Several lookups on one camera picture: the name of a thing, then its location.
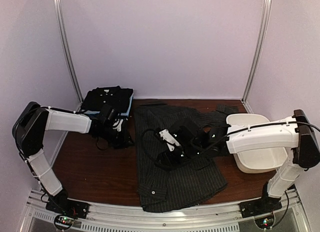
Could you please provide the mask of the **dark pinstriped long sleeve shirt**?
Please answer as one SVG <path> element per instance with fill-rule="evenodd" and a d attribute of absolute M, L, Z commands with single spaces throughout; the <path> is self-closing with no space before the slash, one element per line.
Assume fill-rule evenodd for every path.
<path fill-rule="evenodd" d="M 144 211 L 191 207 L 227 187 L 215 158 L 228 155 L 226 118 L 238 112 L 226 105 L 207 113 L 167 104 L 135 109 L 137 190 Z"/>

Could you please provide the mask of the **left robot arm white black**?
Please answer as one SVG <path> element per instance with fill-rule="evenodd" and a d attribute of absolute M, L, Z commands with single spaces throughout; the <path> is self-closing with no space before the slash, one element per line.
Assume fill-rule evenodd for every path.
<path fill-rule="evenodd" d="M 45 132 L 89 134 L 95 139 L 106 140 L 114 149 L 122 149 L 134 144 L 127 130 L 127 121 L 108 104 L 103 105 L 98 114 L 87 115 L 29 102 L 15 122 L 12 136 L 21 159 L 40 183 L 53 207 L 61 214 L 67 214 L 72 209 L 72 203 L 45 156 Z"/>

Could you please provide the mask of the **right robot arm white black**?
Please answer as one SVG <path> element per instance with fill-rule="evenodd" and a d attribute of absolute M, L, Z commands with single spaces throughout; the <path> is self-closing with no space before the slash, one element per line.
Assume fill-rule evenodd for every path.
<path fill-rule="evenodd" d="M 157 156 L 155 165 L 171 171 L 208 155 L 211 150 L 219 153 L 223 146 L 227 147 L 230 154 L 289 148 L 292 154 L 265 183 L 261 198 L 254 201 L 256 208 L 265 213 L 279 203 L 282 195 L 303 171 L 319 164 L 316 129 L 309 123 L 303 110 L 295 110 L 292 117 L 276 122 L 228 124 L 225 127 L 213 127 L 208 132 L 198 128 L 192 121 L 185 120 L 174 124 L 169 130 L 156 133 L 156 137 L 166 143 L 168 149 Z"/>

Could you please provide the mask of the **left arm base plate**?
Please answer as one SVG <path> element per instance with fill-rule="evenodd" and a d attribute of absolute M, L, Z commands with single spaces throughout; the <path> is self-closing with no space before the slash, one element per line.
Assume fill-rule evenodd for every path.
<path fill-rule="evenodd" d="M 89 210 L 89 204 L 68 198 L 50 198 L 45 208 L 46 210 L 67 215 L 69 217 L 86 219 Z"/>

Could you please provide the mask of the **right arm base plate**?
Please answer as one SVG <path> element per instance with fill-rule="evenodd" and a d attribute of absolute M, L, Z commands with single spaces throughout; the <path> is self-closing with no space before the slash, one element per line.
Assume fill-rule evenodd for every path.
<path fill-rule="evenodd" d="M 280 199 L 277 198 L 261 197 L 259 199 L 241 202 L 239 208 L 242 218 L 247 218 L 281 209 L 282 203 Z"/>

